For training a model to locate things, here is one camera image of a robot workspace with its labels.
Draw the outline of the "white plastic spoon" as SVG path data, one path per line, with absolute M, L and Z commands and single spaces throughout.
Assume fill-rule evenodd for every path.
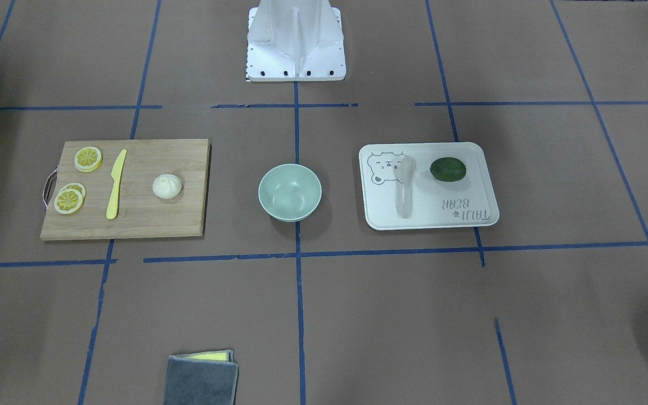
M 402 218 L 409 219 L 412 215 L 412 187 L 416 174 L 416 161 L 404 155 L 398 167 L 398 174 L 401 185 L 398 196 L 398 211 Z

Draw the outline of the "white steamed bun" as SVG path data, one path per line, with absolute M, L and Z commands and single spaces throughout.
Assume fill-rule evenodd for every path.
M 182 180 L 174 174 L 161 174 L 152 182 L 152 192 L 160 199 L 173 199 L 182 192 L 182 188 Z

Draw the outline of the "mint green bowl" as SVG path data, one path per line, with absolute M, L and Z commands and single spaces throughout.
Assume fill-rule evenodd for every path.
M 272 218 L 294 223 L 308 218 L 322 199 L 319 177 L 308 167 L 288 163 L 263 175 L 258 188 L 259 203 Z

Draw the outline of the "white bear tray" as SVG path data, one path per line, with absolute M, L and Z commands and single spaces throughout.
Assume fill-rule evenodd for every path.
M 435 179 L 430 164 L 445 157 L 465 164 L 463 179 Z M 408 217 L 403 216 L 404 158 L 416 163 Z M 484 151 L 473 142 L 370 144 L 358 152 L 358 164 L 363 210 L 375 230 L 487 227 L 501 217 Z

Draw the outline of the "green avocado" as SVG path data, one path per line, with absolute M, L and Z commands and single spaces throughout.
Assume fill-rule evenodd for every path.
M 466 177 L 466 165 L 458 158 L 447 156 L 436 159 L 429 166 L 430 174 L 441 182 L 457 182 Z

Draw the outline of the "yellow sponge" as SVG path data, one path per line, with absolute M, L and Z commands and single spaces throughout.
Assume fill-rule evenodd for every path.
M 229 362 L 231 361 L 231 352 L 229 350 L 198 352 L 198 353 L 188 354 L 187 357 L 190 359 L 195 359 L 196 361 Z

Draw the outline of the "bamboo cutting board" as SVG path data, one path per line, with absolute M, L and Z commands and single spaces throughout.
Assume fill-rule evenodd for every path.
M 82 173 L 74 167 L 74 155 L 81 148 L 101 150 L 100 167 Z M 111 169 L 121 149 L 127 149 L 119 191 L 119 211 L 106 218 L 113 180 Z M 203 234 L 208 194 L 208 139 L 94 140 L 67 141 L 57 166 L 54 192 L 70 182 L 82 183 L 87 197 L 81 209 L 59 214 L 50 202 L 40 236 L 44 241 L 196 237 Z M 152 182 L 161 174 L 182 180 L 182 192 L 175 198 L 160 199 Z

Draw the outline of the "yellow plastic knife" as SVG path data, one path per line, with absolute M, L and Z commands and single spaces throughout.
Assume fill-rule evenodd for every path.
M 119 155 L 116 157 L 115 163 L 111 169 L 111 179 L 112 187 L 110 192 L 110 198 L 106 207 L 106 218 L 113 220 L 118 216 L 119 211 L 119 191 L 120 184 L 123 176 L 124 162 L 128 154 L 127 149 L 121 149 Z

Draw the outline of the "grey folded cloth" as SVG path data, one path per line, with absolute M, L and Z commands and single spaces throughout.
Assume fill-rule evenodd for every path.
M 164 404 L 234 404 L 239 365 L 234 361 L 196 361 L 170 355 L 165 373 Z

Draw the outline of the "top lemon slice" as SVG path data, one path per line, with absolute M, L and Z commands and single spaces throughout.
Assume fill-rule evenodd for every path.
M 86 146 L 74 155 L 74 167 L 82 173 L 90 173 L 100 167 L 102 162 L 101 150 L 95 146 Z

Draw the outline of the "hidden lemon slice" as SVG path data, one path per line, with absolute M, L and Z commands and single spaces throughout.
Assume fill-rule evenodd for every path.
M 67 183 L 61 187 L 59 192 L 64 192 L 65 190 L 76 190 L 82 195 L 82 198 L 87 197 L 87 188 L 84 186 L 84 184 L 79 182 Z

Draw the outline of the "front lemon slice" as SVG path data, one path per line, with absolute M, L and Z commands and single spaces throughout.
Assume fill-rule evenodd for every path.
M 54 200 L 54 209 L 62 215 L 69 215 L 82 208 L 84 203 L 83 194 L 73 188 L 65 188 L 59 191 Z

